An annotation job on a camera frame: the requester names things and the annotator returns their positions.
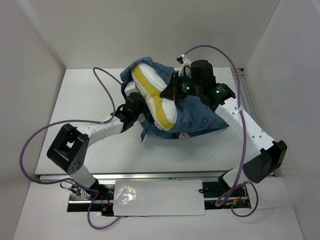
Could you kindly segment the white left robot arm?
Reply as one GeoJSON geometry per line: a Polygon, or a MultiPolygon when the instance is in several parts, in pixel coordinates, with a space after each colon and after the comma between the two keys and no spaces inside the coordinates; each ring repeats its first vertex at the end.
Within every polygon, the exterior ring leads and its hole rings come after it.
{"type": "Polygon", "coordinates": [[[92,200],[102,189],[84,164],[88,148],[105,138],[124,133],[147,111],[143,96],[130,93],[115,115],[103,123],[87,124],[83,128],[64,124],[46,155],[81,187],[80,192],[86,199],[92,200]]]}

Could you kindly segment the blue cartoon print pillowcase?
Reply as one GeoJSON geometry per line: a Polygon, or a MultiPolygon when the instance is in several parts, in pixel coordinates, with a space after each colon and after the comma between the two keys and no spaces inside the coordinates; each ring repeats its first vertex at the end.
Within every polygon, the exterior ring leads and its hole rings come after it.
{"type": "MultiPolygon", "coordinates": [[[[171,80],[172,73],[176,71],[171,66],[154,62],[151,57],[143,57],[133,62],[120,73],[123,86],[133,81],[131,69],[140,63],[147,64],[154,68],[156,73],[160,75],[167,85],[171,80]]],[[[167,140],[179,139],[183,134],[189,137],[195,137],[228,127],[228,124],[208,106],[203,104],[197,96],[187,96],[174,102],[177,107],[177,120],[174,127],[169,131],[159,129],[155,125],[151,115],[152,119],[145,118],[140,122],[143,128],[140,135],[142,139],[145,138],[146,135],[154,135],[167,140]]]]}

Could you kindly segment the white pillow with yellow edge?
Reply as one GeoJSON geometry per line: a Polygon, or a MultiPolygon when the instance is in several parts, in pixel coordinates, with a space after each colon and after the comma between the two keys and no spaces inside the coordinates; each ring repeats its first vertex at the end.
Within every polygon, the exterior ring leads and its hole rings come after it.
{"type": "Polygon", "coordinates": [[[160,97],[167,84],[153,67],[145,63],[135,65],[131,69],[131,76],[145,100],[154,124],[162,131],[170,131],[176,124],[178,110],[173,100],[160,97]]]}

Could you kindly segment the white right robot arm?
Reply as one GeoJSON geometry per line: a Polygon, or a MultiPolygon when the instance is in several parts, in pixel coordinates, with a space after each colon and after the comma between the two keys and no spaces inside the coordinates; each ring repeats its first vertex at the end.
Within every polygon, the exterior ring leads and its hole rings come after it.
{"type": "Polygon", "coordinates": [[[178,73],[173,73],[161,98],[180,100],[197,96],[214,113],[222,118],[243,141],[251,160],[240,160],[235,167],[218,178],[218,190],[230,196],[236,186],[252,182],[260,183],[278,169],[288,149],[284,141],[269,136],[238,104],[238,98],[225,83],[217,83],[212,65],[207,60],[191,62],[184,56],[178,57],[181,64],[178,73]]]}

